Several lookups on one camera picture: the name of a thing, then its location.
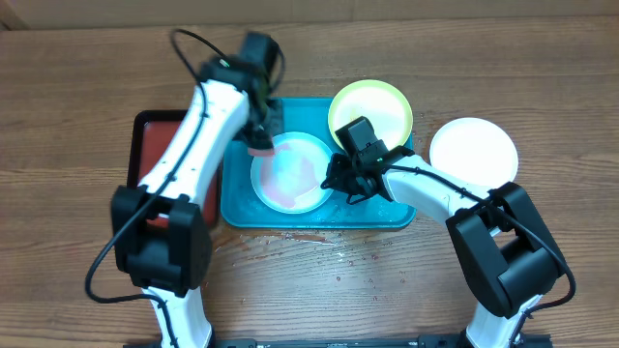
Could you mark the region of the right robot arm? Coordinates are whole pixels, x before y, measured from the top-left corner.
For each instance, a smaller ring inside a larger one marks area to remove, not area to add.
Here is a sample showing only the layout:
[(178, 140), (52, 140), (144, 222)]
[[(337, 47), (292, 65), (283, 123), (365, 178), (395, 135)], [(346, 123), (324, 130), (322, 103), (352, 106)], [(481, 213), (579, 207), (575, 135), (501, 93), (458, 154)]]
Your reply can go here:
[(527, 192), (467, 184), (442, 173), (412, 150), (335, 154), (322, 185), (349, 204), (375, 195), (411, 206), (447, 226), (466, 283), (478, 301), (473, 320), (450, 347), (549, 347), (547, 335), (522, 333), (548, 307), (556, 280), (575, 278)]

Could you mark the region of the light blue plate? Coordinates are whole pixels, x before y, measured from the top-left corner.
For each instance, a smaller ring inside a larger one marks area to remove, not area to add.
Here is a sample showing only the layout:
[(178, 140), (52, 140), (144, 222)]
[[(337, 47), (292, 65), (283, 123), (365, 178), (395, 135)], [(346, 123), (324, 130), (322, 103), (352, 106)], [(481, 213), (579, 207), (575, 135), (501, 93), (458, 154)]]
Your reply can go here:
[(254, 157), (251, 185), (270, 209), (288, 215), (311, 212), (331, 196), (322, 188), (333, 151), (318, 137), (291, 131), (273, 138), (272, 155)]

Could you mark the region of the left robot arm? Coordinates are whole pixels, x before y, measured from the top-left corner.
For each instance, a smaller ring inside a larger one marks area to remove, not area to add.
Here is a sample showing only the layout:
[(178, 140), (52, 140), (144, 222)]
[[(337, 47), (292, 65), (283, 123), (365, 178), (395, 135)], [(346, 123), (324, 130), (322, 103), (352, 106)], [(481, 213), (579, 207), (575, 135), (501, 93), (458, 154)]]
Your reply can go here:
[(114, 252), (118, 269), (140, 288), (162, 331), (161, 347), (208, 347), (214, 340), (200, 286), (212, 241), (203, 206), (226, 146), (241, 140), (272, 149), (280, 108), (271, 100), (280, 84), (282, 53), (221, 55), (203, 65), (180, 127), (155, 166), (134, 188), (111, 200), (113, 236), (101, 253)]

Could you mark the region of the white plate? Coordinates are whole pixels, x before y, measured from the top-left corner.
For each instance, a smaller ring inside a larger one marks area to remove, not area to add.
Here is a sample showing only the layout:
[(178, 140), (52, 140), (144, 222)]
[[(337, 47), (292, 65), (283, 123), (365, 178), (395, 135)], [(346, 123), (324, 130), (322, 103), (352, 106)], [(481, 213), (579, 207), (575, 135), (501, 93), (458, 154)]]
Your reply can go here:
[(464, 182), (499, 188), (518, 171), (516, 145), (497, 125), (480, 118), (455, 119), (430, 142), (431, 165)]

